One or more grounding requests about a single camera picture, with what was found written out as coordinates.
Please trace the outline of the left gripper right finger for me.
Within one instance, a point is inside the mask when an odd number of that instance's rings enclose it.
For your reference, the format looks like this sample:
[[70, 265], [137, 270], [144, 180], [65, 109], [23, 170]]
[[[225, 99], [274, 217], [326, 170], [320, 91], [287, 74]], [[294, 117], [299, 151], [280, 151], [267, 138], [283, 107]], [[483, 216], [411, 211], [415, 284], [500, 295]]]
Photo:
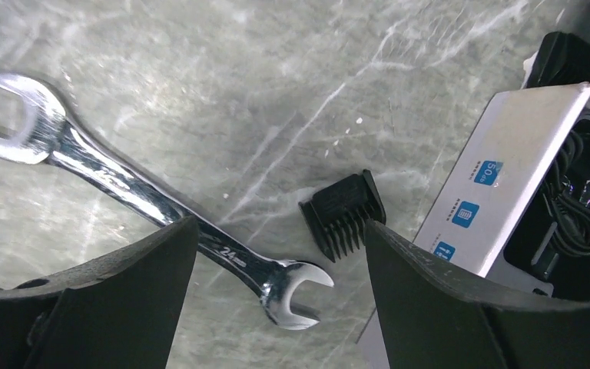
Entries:
[[379, 222], [366, 259], [392, 368], [590, 368], [590, 302], [517, 291]]

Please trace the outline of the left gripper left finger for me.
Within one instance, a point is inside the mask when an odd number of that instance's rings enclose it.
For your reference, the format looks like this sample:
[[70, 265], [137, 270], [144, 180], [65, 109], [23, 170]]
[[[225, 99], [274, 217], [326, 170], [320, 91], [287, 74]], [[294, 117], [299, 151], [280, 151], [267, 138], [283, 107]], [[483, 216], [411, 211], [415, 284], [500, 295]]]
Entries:
[[0, 288], [0, 368], [163, 368], [197, 253], [192, 217]]

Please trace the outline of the black comb guard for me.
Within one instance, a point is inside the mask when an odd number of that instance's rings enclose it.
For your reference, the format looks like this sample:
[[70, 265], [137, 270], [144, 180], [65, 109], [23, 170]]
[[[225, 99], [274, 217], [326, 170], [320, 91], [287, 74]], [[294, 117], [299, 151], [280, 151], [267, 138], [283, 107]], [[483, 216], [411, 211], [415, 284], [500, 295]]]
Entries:
[[590, 44], [572, 33], [550, 32], [539, 47], [525, 88], [590, 82]]
[[369, 220], [386, 223], [386, 212], [371, 171], [351, 174], [299, 203], [322, 254], [332, 262], [359, 250]]

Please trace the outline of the white hair clipper box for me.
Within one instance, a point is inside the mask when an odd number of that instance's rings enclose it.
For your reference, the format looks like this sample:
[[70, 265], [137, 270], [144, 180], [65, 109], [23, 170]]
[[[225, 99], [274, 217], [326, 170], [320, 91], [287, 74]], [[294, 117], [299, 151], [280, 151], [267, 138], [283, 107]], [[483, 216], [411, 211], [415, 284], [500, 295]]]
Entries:
[[[590, 20], [574, 35], [590, 44]], [[407, 241], [508, 288], [590, 302], [590, 82], [494, 95]], [[392, 368], [376, 310], [358, 345]]]

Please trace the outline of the silver combination wrench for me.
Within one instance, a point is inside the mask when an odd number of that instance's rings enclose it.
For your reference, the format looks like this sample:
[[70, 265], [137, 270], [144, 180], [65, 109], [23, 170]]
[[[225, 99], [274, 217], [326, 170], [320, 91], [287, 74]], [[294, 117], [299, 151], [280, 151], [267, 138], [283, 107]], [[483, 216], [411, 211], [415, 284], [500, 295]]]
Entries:
[[264, 257], [202, 217], [165, 186], [101, 144], [78, 123], [46, 81], [0, 71], [0, 89], [17, 95], [25, 106], [23, 129], [12, 136], [0, 135], [1, 159], [63, 168], [158, 227], [185, 216], [195, 217], [201, 232], [199, 252], [242, 280], [276, 326], [299, 331], [320, 323], [312, 308], [291, 303], [295, 290], [305, 281], [334, 286], [320, 266]]

